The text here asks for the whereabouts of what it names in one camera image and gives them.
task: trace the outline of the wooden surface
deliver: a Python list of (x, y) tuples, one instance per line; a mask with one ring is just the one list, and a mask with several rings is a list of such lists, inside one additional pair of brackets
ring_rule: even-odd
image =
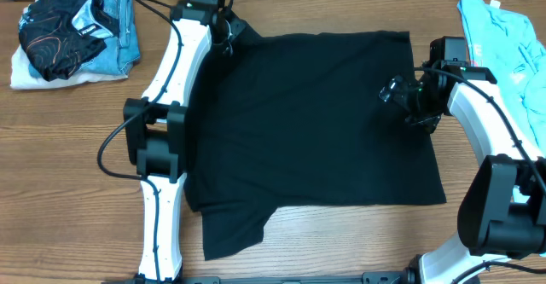
[[(527, 14), (546, 38), (546, 0), (500, 0)], [(462, 36), (457, 0), (236, 0), (235, 12), (265, 36), (290, 32), (411, 31), (415, 64), (428, 44)], [(133, 181), (96, 166), (102, 140), (122, 119), (127, 97), (139, 97), (155, 75), (169, 26), (136, 8), (141, 63), (128, 80), (63, 90), (13, 91), (10, 57), (25, 3), (0, 4), (0, 283), (98, 283), (137, 272), (142, 254), (142, 194)], [(462, 128), (443, 118), (433, 134), (448, 203), (439, 206), (289, 207), (265, 226), (264, 242), (203, 261), (201, 218), (183, 206), (184, 276), (358, 275), (400, 270), (456, 230), (456, 213), (478, 169)], [(134, 172), (125, 137), (106, 164)], [(546, 265), (526, 258), (522, 264)], [(510, 270), (483, 274), (489, 283), (546, 282)]]

